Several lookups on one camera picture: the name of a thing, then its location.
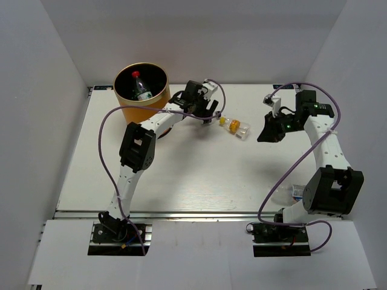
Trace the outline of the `large red-label clear bottle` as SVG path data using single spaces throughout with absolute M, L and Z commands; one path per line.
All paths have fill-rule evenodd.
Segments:
M 149 86 L 141 79 L 140 72 L 134 71 L 131 73 L 132 78 L 134 79 L 134 92 L 138 101 L 149 100 L 153 97 L 152 92 Z

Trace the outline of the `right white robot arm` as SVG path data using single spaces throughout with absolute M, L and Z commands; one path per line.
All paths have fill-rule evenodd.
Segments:
M 364 183 L 364 175 L 354 170 L 346 160 L 336 135 L 339 111 L 329 104 L 319 103 L 314 90 L 296 93 L 295 110 L 282 112 L 281 98 L 264 97 L 264 104 L 271 107 L 265 115 L 264 128 L 259 142 L 278 143 L 287 133 L 304 131 L 311 142 L 316 173 L 304 187 L 302 199 L 283 208 L 275 216 L 274 236 L 289 240 L 295 225 L 309 224 L 321 216 L 338 217 L 351 213 Z

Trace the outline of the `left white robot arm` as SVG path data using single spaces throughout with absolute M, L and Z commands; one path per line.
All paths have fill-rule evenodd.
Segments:
M 211 100 L 221 85 L 206 79 L 203 83 L 189 81 L 184 91 L 175 93 L 167 104 L 161 108 L 125 105 L 112 109 L 104 117 L 99 129 L 98 151 L 105 172 L 113 183 L 114 196 L 106 211 L 100 212 L 98 218 L 107 234 L 115 241 L 123 240 L 128 233 L 129 209 L 137 183 L 155 156 L 157 138 L 175 124 L 191 117 L 209 123 L 221 115 L 215 112 L 218 101 Z M 131 122 L 127 125 L 119 149 L 120 173 L 117 181 L 109 172 L 102 155 L 102 132 L 107 118 L 115 111 L 126 108 L 155 111 L 156 114 L 141 123 Z

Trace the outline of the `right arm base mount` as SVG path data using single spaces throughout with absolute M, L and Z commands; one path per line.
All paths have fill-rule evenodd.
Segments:
M 246 225 L 252 235 L 254 257 L 311 256 L 306 228 L 279 227 L 252 222 Z

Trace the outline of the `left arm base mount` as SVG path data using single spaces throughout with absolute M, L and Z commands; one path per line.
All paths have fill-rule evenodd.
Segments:
M 143 257 L 151 245 L 152 225 L 136 224 L 143 246 L 134 228 L 127 224 L 114 234 L 102 224 L 94 224 L 88 246 L 89 256 Z

